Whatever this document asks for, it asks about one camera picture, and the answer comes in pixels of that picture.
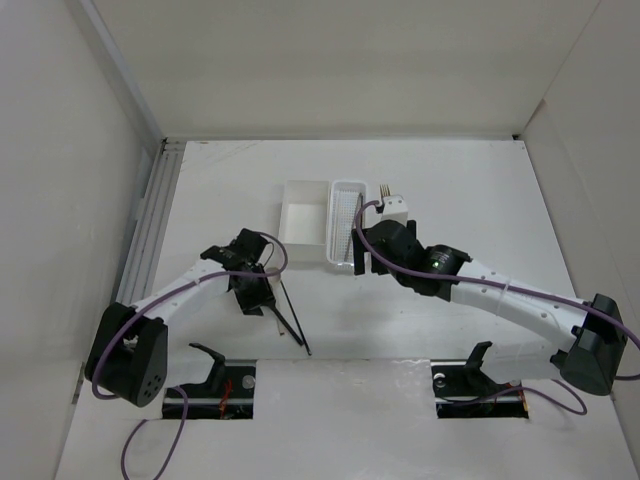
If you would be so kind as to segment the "gold fork black handle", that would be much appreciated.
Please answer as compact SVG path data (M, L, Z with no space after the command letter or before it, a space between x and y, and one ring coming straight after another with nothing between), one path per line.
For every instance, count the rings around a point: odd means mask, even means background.
M382 198L388 197L391 195L391 190L388 184L381 184L379 186L380 196Z

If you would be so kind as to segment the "black spoon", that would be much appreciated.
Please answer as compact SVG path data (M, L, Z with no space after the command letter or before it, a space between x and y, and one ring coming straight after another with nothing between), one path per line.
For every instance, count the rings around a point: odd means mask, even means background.
M293 327L289 324L289 322L285 319L285 317L281 314L275 304L272 304L268 307L271 312L276 316L277 320L280 324L285 328L285 330L291 335L291 337L296 341L299 346L303 346L304 342L302 338L296 333Z

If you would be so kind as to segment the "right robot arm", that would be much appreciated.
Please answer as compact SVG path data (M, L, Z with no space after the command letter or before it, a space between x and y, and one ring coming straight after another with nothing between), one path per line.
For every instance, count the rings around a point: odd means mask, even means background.
M463 369L477 394L513 380L553 379L592 395L611 393L629 338L617 303L566 298L512 281L447 245L423 246L416 224L384 220L352 231L355 272L391 275L413 292L493 314L537 340L478 343Z

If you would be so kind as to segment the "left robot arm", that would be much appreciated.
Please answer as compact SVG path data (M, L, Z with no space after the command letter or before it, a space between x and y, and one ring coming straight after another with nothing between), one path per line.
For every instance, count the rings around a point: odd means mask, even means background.
M122 399L143 408L163 390L191 385L201 396L217 394L224 373L215 366L222 356L194 340L170 345L172 326L184 323L210 300L226 294L232 280L265 280L270 275L258 263L271 243L283 264L288 254L276 237L243 229L227 246L212 246L193 266L156 293L125 305L110 304L102 314L90 354L85 379L100 400Z

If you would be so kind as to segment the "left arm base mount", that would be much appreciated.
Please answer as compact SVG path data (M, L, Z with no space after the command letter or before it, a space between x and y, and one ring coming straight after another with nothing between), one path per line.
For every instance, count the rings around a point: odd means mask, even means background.
M161 417L191 420L251 420L257 362L232 360L200 343L169 357Z

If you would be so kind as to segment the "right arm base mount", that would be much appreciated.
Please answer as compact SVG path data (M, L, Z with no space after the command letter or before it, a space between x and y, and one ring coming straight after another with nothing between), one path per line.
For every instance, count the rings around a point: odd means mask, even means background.
M478 343L466 360L431 362L432 389L439 419L528 419L528 407L522 392L508 392L488 399L512 387L491 380L481 370L491 342Z

